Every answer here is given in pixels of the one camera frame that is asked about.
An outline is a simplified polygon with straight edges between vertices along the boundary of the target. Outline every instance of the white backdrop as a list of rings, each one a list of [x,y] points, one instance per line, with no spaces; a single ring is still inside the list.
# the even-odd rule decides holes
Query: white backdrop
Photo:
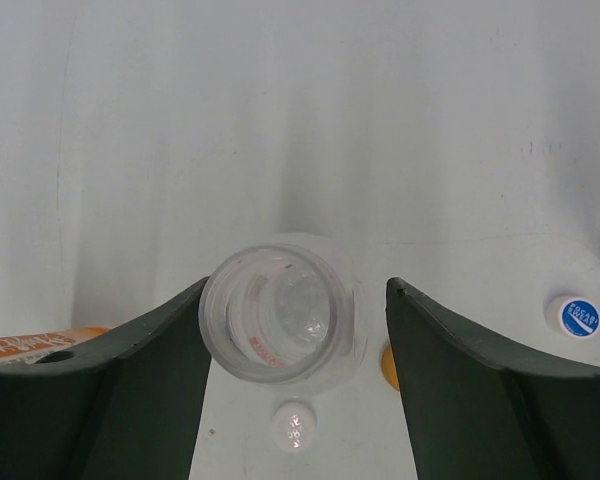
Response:
[[[600,365],[542,313],[600,306],[599,228],[600,1],[0,0],[0,336],[120,324],[282,230],[373,283],[315,448],[278,453],[280,399],[214,365],[192,478],[415,478],[392,275]]]

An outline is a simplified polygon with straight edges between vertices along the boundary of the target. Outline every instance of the blue bottle cap label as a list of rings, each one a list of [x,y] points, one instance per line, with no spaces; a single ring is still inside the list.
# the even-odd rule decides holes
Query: blue bottle cap label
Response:
[[[562,324],[572,335],[588,337],[598,329],[600,316],[589,302],[575,300],[562,310]]]

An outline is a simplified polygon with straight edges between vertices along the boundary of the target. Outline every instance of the clear plastic bottle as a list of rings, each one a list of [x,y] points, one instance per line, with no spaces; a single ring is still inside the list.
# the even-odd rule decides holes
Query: clear plastic bottle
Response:
[[[226,260],[205,286],[199,321],[207,348],[229,373],[298,395],[350,378],[370,325],[350,259],[301,233]]]

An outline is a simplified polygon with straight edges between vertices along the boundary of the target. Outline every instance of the orange package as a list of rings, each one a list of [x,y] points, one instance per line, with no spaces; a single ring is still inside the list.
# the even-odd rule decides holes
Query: orange package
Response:
[[[0,365],[35,363],[42,357],[108,332],[105,327],[74,328],[61,332],[0,338]]]

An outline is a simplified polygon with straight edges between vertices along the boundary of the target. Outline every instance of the white bottle cap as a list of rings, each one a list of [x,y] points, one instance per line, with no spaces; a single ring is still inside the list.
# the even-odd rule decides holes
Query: white bottle cap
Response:
[[[582,297],[567,295],[552,300],[545,317],[554,330],[578,340],[590,338],[600,327],[598,309]]]
[[[302,452],[309,448],[316,431],[316,415],[305,404],[287,402],[271,421],[273,441],[284,452]]]

